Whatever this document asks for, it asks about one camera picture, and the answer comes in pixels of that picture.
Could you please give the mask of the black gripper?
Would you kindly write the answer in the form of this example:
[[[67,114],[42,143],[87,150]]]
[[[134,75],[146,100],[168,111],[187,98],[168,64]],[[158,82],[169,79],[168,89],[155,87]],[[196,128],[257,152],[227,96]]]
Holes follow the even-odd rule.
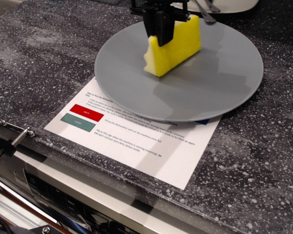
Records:
[[[188,0],[145,0],[139,6],[132,0],[130,13],[143,17],[147,36],[156,36],[161,47],[173,39],[175,20],[189,20]]]

